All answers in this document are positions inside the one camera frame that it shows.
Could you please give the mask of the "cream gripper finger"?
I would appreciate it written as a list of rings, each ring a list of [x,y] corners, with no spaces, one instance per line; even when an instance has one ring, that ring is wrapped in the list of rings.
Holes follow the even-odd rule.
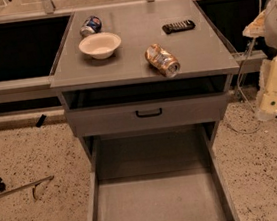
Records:
[[[255,112],[260,121],[270,121],[277,116],[277,55],[262,62]]]
[[[260,12],[258,16],[243,29],[245,37],[257,38],[265,35],[265,11]]]

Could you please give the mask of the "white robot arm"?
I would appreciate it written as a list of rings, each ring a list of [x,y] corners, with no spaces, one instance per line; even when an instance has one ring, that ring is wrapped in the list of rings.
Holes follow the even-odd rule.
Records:
[[[243,35],[263,37],[267,46],[277,49],[277,0],[268,2],[264,11],[244,28]],[[260,121],[269,121],[277,116],[277,55],[262,62],[255,112]]]

